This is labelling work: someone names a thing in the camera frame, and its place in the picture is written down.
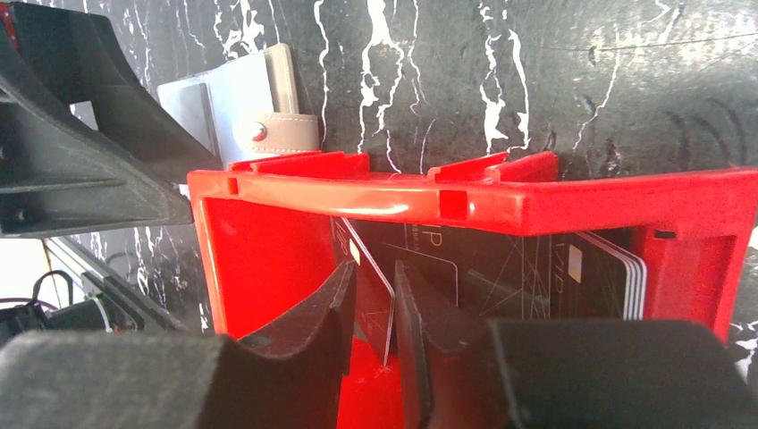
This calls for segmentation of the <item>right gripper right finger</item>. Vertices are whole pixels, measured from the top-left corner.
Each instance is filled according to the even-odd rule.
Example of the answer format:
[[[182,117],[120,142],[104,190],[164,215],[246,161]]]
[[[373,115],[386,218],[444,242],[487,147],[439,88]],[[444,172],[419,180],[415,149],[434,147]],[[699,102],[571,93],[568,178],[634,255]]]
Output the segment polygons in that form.
[[[477,321],[395,265],[407,428],[754,428],[757,400],[699,324]]]

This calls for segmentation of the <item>red plastic bin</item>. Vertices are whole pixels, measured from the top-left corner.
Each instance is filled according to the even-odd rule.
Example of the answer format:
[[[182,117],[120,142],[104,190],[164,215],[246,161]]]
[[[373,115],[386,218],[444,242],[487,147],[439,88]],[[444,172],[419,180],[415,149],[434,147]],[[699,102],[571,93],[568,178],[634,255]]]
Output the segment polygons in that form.
[[[447,226],[515,237],[629,229],[647,268],[642,314],[727,337],[757,212],[757,171],[731,167],[560,181],[551,152],[505,153],[373,172],[366,154],[303,152],[187,177],[215,329],[238,339],[333,270],[333,218]]]

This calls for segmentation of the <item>grey leather card holder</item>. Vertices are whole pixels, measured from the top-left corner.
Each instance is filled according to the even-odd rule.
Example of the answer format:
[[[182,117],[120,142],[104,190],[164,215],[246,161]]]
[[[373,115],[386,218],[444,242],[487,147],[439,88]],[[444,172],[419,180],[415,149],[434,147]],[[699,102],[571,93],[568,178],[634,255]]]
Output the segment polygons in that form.
[[[159,104],[223,165],[317,151],[318,120],[299,111],[284,43],[158,87]]]

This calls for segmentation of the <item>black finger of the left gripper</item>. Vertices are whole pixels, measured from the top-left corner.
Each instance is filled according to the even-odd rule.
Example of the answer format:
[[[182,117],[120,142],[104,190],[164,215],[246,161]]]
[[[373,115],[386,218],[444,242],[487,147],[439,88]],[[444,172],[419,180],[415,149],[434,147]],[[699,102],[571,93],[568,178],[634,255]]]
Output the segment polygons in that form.
[[[177,185],[221,166],[140,84],[105,16],[2,3],[3,237],[191,223]]]

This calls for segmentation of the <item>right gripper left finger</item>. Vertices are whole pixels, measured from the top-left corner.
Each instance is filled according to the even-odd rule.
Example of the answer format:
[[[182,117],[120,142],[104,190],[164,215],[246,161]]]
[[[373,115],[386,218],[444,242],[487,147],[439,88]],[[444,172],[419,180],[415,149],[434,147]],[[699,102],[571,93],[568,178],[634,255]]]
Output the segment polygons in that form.
[[[257,331],[29,332],[1,350],[4,428],[334,428],[356,266]]]

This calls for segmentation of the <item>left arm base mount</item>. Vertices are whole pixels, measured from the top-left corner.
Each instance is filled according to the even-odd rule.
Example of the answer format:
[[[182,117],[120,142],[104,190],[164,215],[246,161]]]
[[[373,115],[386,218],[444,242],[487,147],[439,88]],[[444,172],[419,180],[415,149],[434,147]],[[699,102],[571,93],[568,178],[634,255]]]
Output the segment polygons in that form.
[[[58,276],[65,282],[69,304],[58,308],[39,298],[43,281]],[[113,276],[98,278],[90,272],[80,277],[93,292],[74,301],[75,283],[62,270],[40,276],[29,298],[2,298],[1,344],[32,331],[185,332],[178,319],[148,297]]]

